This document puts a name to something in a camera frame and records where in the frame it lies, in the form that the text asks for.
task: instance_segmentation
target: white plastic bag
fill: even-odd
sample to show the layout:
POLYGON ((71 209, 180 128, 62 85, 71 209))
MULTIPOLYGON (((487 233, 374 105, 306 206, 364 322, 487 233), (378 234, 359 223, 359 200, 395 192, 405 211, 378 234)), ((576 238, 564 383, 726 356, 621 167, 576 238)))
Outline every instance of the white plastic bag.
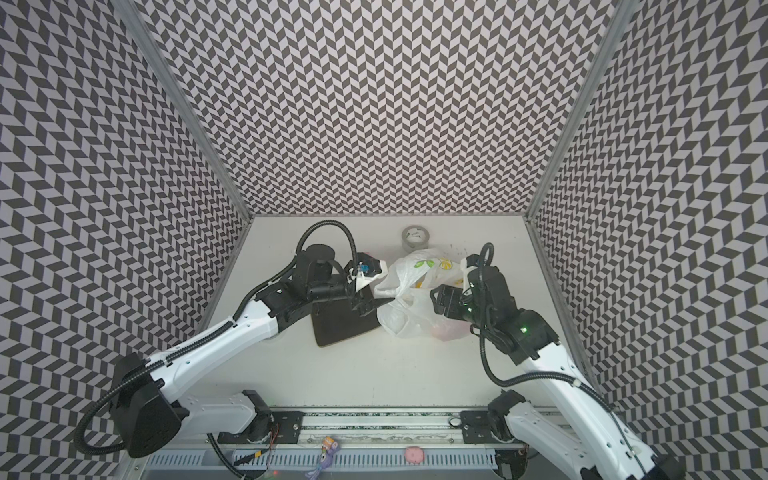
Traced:
POLYGON ((417 250, 389 266, 389 274, 373 288, 376 298, 395 297, 376 311, 384 329, 400 338, 434 336, 447 341, 469 335, 469 323, 435 313, 429 291, 442 284, 462 286, 459 262, 437 249, 417 250))

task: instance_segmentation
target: robotic arm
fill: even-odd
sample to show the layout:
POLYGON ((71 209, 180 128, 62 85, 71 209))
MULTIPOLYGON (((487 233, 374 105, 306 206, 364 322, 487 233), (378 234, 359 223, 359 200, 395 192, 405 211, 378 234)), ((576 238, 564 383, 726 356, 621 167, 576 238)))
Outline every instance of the robotic arm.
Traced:
POLYGON ((309 315, 314 303, 346 301, 351 310, 364 316, 392 301, 362 294, 366 286, 386 274, 385 262, 357 253, 352 234, 343 223, 315 223, 302 235, 291 263, 252 289, 235 314, 148 359, 136 353, 119 359, 112 388, 78 423, 74 446, 86 455, 126 449, 131 457, 140 458, 161 449, 177 435, 232 432, 260 441, 268 432, 269 415, 259 414, 269 409, 256 392, 200 398, 188 395, 187 391, 242 350, 309 315), (344 268, 327 245, 304 249, 307 237, 326 225, 341 228, 349 240, 352 259, 344 268), (104 407, 108 407, 123 441, 106 447, 89 445, 85 431, 104 407))
POLYGON ((572 480, 682 480, 685 470, 670 456, 654 451, 612 411, 600 394, 575 367, 557 333, 533 310, 517 307, 504 275, 495 266, 493 245, 462 261, 462 291, 442 285, 431 292, 435 313, 472 323, 480 338, 480 357, 488 377, 499 386, 511 387, 538 380, 578 439, 536 412, 514 390, 502 393, 488 405, 488 421, 502 440, 529 444, 572 480), (497 378, 485 357, 490 340, 525 374, 497 378))

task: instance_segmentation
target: purple toy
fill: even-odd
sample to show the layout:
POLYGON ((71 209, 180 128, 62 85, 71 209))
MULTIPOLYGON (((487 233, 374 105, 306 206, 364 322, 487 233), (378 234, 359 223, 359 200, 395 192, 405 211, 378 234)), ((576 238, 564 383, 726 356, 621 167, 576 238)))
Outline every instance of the purple toy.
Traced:
POLYGON ((317 468, 304 475, 306 475, 309 480, 317 480, 320 476, 320 472, 333 464, 333 455, 338 451, 339 443, 330 437, 326 437, 326 439, 323 440, 323 453, 320 454, 320 459, 317 461, 317 468))

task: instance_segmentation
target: chevron patterned wall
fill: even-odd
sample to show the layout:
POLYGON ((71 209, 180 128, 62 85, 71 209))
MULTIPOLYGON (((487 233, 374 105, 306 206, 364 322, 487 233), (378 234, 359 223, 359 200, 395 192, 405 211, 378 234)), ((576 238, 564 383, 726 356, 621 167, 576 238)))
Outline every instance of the chevron patterned wall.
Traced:
POLYGON ((768 478, 768 5, 647 0, 537 219, 595 372, 691 478, 768 478))
POLYGON ((259 214, 523 211, 611 0, 137 0, 259 214))
POLYGON ((0 477, 106 478, 79 412, 193 332, 243 221, 104 0, 2 3, 0 65, 0 477))

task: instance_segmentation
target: roll of tape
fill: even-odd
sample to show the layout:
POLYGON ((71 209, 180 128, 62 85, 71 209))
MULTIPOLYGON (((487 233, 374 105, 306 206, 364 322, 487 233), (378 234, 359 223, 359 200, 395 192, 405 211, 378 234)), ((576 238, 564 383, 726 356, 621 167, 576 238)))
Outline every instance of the roll of tape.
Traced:
POLYGON ((402 248, 411 253, 429 248, 429 232, 421 225, 411 225, 402 231, 402 248))

